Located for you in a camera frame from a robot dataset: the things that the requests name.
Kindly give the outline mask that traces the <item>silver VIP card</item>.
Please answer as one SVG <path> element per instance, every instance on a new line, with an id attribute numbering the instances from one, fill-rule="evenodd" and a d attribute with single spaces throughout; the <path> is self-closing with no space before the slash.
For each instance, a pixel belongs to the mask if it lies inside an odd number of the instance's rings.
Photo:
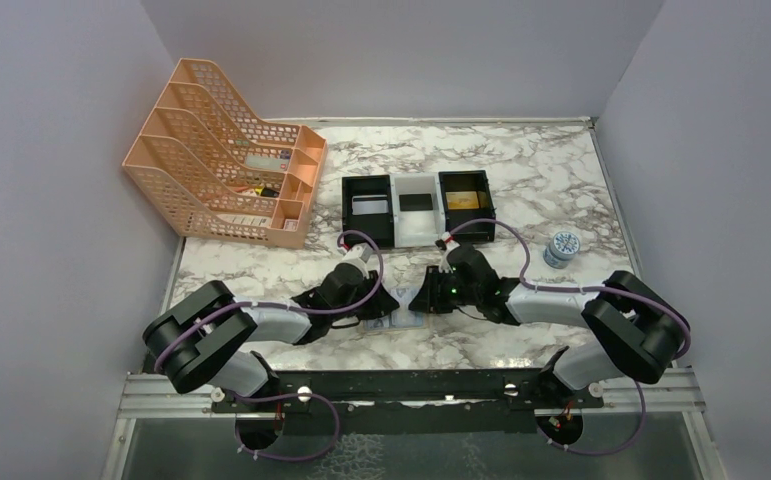
<path id="1" fill-rule="evenodd" d="M 393 287 L 388 290 L 391 297 L 397 302 L 397 311 L 411 311 L 410 304 L 420 291 L 418 286 Z"/>
<path id="2" fill-rule="evenodd" d="M 351 198 L 353 216 L 380 215 L 390 212 L 390 203 L 386 195 L 358 195 Z"/>

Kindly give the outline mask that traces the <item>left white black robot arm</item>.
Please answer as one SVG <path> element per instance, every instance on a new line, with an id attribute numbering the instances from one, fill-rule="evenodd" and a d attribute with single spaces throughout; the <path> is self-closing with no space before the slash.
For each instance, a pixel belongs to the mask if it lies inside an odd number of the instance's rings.
<path id="1" fill-rule="evenodd" d="M 259 411 L 274 401 L 278 378 L 261 354 L 242 351 L 246 342 L 306 345 L 340 320 L 375 320 L 399 307 L 378 272 L 341 262 L 285 302 L 238 301 L 223 282 L 210 281 L 153 320 L 142 339 L 155 371 L 178 393 L 211 385 Z"/>

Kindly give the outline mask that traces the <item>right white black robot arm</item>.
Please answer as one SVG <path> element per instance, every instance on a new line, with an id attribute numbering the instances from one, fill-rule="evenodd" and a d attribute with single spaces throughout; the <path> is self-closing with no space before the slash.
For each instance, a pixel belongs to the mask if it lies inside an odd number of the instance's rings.
<path id="1" fill-rule="evenodd" d="M 603 380 L 626 376 L 655 384 L 690 346 L 688 322 L 623 270 L 595 287 L 527 286 L 498 275 L 475 248 L 458 246 L 444 253 L 440 265 L 427 268 L 409 308 L 445 314 L 463 306 L 495 324 L 552 323 L 592 332 L 592 341 L 560 349 L 540 370 L 534 391 L 553 407 Z"/>

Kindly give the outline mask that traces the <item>black card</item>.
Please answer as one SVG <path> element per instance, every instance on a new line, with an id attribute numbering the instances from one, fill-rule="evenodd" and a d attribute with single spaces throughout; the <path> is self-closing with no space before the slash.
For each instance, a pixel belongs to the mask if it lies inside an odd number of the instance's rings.
<path id="1" fill-rule="evenodd" d="M 398 200 L 401 212 L 431 211 L 434 209 L 433 198 L 429 193 L 401 194 Z"/>

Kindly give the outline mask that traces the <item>gold card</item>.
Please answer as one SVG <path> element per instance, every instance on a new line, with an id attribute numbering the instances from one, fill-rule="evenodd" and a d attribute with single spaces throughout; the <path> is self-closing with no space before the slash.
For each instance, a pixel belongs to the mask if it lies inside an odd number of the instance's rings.
<path id="1" fill-rule="evenodd" d="M 449 191 L 445 198 L 450 210 L 473 210 L 481 207 L 476 191 Z"/>

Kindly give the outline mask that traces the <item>black left tray bin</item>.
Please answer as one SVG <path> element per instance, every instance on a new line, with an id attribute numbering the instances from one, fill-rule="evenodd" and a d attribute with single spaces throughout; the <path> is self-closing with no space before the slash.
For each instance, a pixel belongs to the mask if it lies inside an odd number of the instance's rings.
<path id="1" fill-rule="evenodd" d="M 382 250 L 395 247 L 394 210 L 389 175 L 341 179 L 342 230 L 357 230 Z"/>

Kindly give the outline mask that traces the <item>black tray bin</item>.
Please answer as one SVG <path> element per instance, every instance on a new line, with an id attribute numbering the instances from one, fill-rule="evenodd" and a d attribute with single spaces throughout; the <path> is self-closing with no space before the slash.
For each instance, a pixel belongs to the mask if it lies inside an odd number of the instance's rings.
<path id="1" fill-rule="evenodd" d="M 382 250 L 395 247 L 394 210 L 389 175 L 341 179 L 342 230 L 357 230 Z"/>
<path id="2" fill-rule="evenodd" d="M 446 230 L 462 244 L 493 242 L 496 235 L 494 223 L 477 222 L 455 231 L 456 227 L 472 220 L 496 218 L 487 172 L 442 171 L 438 177 L 444 200 Z"/>

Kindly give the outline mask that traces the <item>white middle tray bin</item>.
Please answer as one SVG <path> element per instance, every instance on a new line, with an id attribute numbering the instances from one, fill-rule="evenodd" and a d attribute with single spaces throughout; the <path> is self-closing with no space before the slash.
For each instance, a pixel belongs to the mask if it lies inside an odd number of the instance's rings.
<path id="1" fill-rule="evenodd" d="M 445 231 L 444 202 L 437 173 L 390 175 L 394 246 L 432 246 Z"/>

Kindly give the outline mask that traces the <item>black right tray bin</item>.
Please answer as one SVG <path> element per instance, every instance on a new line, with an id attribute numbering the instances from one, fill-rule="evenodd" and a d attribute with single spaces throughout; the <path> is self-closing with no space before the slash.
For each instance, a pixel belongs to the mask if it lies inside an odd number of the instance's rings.
<path id="1" fill-rule="evenodd" d="M 446 230 L 462 244 L 493 242 L 496 235 L 494 223 L 477 222 L 455 231 L 456 227 L 472 220 L 496 218 L 487 172 L 442 171 L 438 177 L 444 200 Z"/>

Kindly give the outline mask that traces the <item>blue white round tin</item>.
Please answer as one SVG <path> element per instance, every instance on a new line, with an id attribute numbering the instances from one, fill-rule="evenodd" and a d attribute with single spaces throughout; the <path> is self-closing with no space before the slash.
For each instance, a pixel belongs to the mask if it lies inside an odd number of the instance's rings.
<path id="1" fill-rule="evenodd" d="M 580 248 L 581 242 L 577 235 L 560 231 L 550 238 L 543 252 L 543 259 L 552 268 L 564 269 L 576 257 Z"/>

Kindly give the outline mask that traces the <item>items in organizer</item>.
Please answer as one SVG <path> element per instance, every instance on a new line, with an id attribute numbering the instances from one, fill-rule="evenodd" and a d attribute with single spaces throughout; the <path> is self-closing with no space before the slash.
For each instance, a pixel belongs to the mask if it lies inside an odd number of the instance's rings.
<path id="1" fill-rule="evenodd" d="M 227 222 L 269 226 L 292 158 L 287 145 L 270 145 L 241 135 L 221 140 L 211 154 L 210 169 L 223 188 L 212 195 L 211 208 Z"/>

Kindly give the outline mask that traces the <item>peach plastic file organizer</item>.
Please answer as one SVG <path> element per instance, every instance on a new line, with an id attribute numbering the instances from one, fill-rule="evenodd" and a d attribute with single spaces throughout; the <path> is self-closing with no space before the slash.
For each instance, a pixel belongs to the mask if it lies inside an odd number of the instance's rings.
<path id="1" fill-rule="evenodd" d="M 182 58 L 122 166 L 182 237 L 300 249 L 327 151 L 260 118 L 216 63 Z"/>

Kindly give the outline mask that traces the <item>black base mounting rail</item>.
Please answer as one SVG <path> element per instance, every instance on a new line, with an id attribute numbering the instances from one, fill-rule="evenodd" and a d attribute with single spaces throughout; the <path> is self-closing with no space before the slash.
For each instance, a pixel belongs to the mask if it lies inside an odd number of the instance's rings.
<path id="1" fill-rule="evenodd" d="M 286 370 L 261 405 L 225 393 L 211 410 L 232 414 L 250 430 L 287 435 L 532 433 L 537 417 L 603 407 L 587 390 L 564 397 L 538 391 L 537 368 L 454 370 Z"/>

